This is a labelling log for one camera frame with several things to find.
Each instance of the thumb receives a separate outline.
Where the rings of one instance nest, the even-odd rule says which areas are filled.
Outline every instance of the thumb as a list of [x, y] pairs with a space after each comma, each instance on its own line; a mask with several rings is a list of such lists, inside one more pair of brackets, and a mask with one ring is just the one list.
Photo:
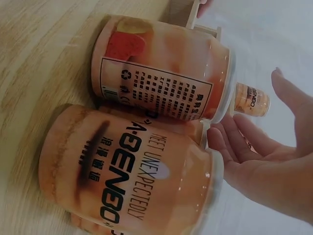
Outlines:
[[302, 108], [304, 105], [312, 103], [312, 97], [286, 80], [279, 68], [272, 72], [271, 77], [272, 85], [278, 98], [290, 108], [294, 115], [296, 115], [300, 107]]

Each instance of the wooden table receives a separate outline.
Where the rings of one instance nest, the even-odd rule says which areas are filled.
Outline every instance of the wooden table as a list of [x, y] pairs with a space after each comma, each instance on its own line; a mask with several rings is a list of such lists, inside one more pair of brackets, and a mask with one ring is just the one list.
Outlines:
[[0, 1], [1, 234], [78, 234], [42, 197], [37, 165], [60, 107], [93, 107], [90, 58], [105, 15], [184, 25], [191, 7], [192, 0]]

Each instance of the fingernail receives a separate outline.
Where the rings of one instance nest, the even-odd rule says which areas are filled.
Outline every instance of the fingernail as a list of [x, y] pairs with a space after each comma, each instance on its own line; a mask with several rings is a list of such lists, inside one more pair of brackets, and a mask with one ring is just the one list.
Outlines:
[[277, 71], [280, 75], [284, 76], [280, 68], [276, 67], [275, 71]]

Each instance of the small jar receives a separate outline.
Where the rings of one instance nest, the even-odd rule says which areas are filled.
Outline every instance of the small jar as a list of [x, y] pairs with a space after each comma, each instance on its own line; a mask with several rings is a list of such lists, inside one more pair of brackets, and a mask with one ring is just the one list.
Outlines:
[[207, 127], [201, 120], [182, 121], [159, 115], [154, 111], [138, 109], [123, 104], [116, 105], [105, 102], [99, 111], [125, 118], [140, 124], [189, 136], [200, 148], [205, 149], [207, 143]]
[[235, 111], [254, 117], [263, 117], [269, 108], [270, 98], [262, 90], [237, 83]]
[[79, 105], [57, 117], [39, 161], [46, 198], [125, 234], [199, 234], [222, 181], [219, 152]]
[[92, 55], [95, 94], [184, 121], [219, 122], [233, 90], [234, 53], [212, 35], [111, 16]]

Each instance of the hand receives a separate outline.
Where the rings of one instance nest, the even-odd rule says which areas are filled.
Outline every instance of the hand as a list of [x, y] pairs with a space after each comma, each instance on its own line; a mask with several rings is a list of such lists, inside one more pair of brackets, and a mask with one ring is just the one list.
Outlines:
[[[295, 115], [296, 148], [270, 139], [243, 115], [227, 115], [212, 125], [208, 144], [222, 154], [224, 178], [232, 187], [257, 203], [313, 224], [313, 98], [278, 68], [272, 85]], [[239, 131], [258, 153], [249, 149]]]
[[210, 7], [213, 0], [200, 0], [200, 6], [197, 14], [197, 18], [201, 17], [204, 12]]

